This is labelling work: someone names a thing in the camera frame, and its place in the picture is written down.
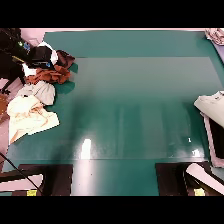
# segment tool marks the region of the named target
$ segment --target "yellow sticker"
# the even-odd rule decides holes
[[[205,192],[202,188],[194,189],[195,196],[205,196]]]
[[[37,190],[29,190],[29,191],[27,191],[27,196],[37,196]]]

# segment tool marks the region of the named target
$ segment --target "rust-colored cloth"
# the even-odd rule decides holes
[[[36,85],[40,80],[54,83],[58,82],[59,84],[63,84],[70,77],[70,72],[59,65],[54,65],[55,70],[45,70],[38,68],[36,75],[30,75],[26,77],[26,83],[31,83]]]
[[[58,61],[56,65],[62,66],[66,69],[69,69],[75,61],[75,58],[62,50],[57,50]]]

